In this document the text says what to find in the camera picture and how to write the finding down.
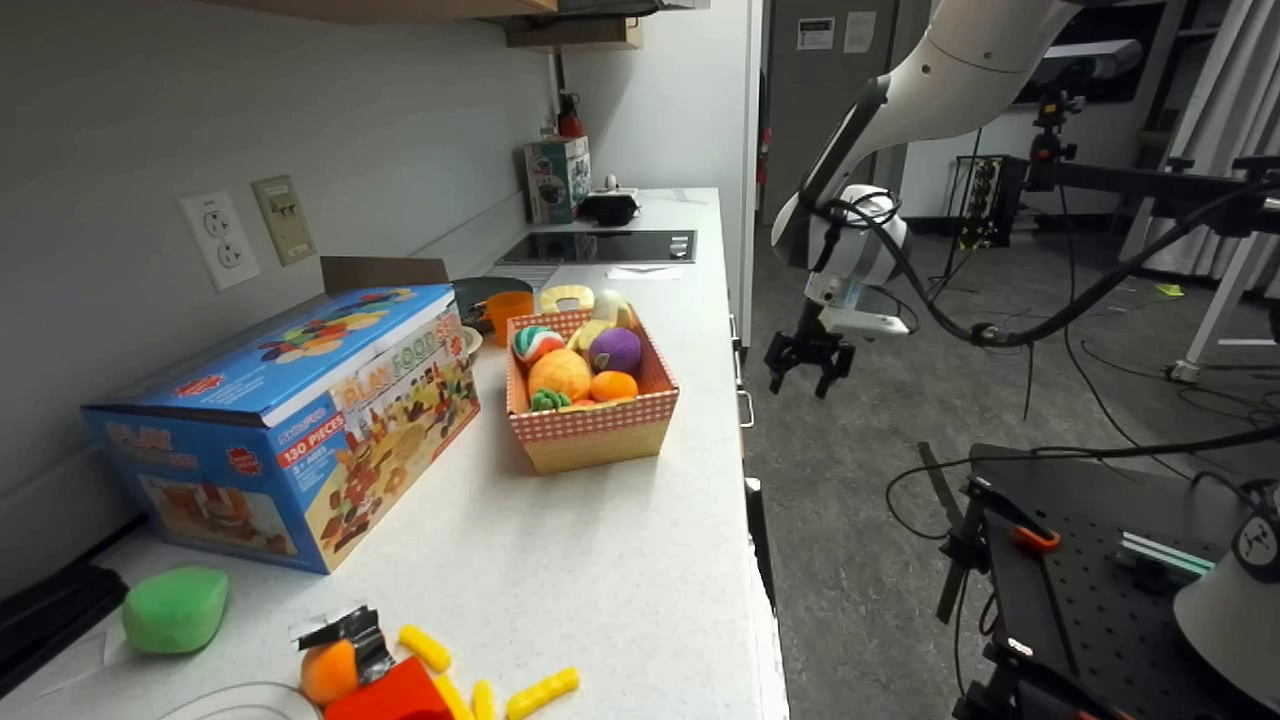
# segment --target gray floor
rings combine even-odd
[[[943,240],[918,240],[915,265],[936,276]],[[1086,283],[1116,254],[1109,231],[1080,236]],[[755,391],[758,427],[748,432],[748,470],[765,477],[775,614],[789,661],[789,699],[797,720],[843,716],[951,716],[951,628],[932,618],[943,559],[936,542],[912,539],[893,525],[878,485],[915,463],[915,443],[936,456],[964,456],[973,443],[1123,443],[1080,374],[1062,361],[1062,343],[1037,346],[1037,396],[1023,414],[1023,352],[978,352],[943,334],[932,320],[912,338],[861,346],[854,367],[827,398],[817,398],[817,371],[790,371],[770,396],[765,371],[766,334],[790,329],[799,307],[799,267],[758,254],[758,307],[748,382]],[[964,320],[1023,329],[1069,295],[1069,265],[1060,236],[1037,242],[978,251],[943,291],[943,307]],[[1102,361],[1134,371],[1173,363],[1207,305],[1203,287],[1167,298],[1153,281],[1123,283],[1093,314],[1073,329]],[[1236,333],[1265,333],[1265,313],[1242,307]],[[1280,396],[1280,367],[1217,367],[1207,396],[1165,380],[1126,374],[1080,357],[1109,396],[1121,422],[1138,441],[1190,441],[1274,418],[1267,398]],[[1173,461],[1178,466],[1221,466],[1259,477],[1274,466],[1280,447],[1217,453]],[[918,528],[938,528],[938,508],[925,485],[902,485],[900,508]],[[983,680],[978,635],[964,625],[959,663],[968,680]]]

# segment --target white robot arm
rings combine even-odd
[[[766,367],[819,363],[819,396],[853,363],[843,334],[902,334],[894,314],[861,313],[862,287],[893,276],[866,220],[902,242],[909,223],[883,187],[846,185],[846,162],[909,138],[955,135],[998,114],[1060,27],[1099,0],[938,0],[918,43],[841,120],[799,192],[770,220],[770,242],[809,236],[811,276],[797,334],[775,334]]]

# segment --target cardboard box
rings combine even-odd
[[[571,334],[592,313],[546,313],[515,322],[545,322]],[[526,410],[526,382],[520,363],[507,363],[507,422],[535,470],[568,470],[592,463],[616,463],[631,456],[656,456],[663,447],[680,388],[656,357],[642,322],[642,363],[634,371],[640,396],[599,409]]]
[[[592,192],[589,135],[532,138],[520,152],[526,223],[571,223],[574,204]]]
[[[84,409],[167,539],[330,570],[474,414],[450,287],[335,287],[351,267],[328,267],[330,291],[313,305]]]

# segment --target cabinet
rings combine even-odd
[[[313,15],[335,22],[546,15],[558,0],[212,0],[252,12]]]

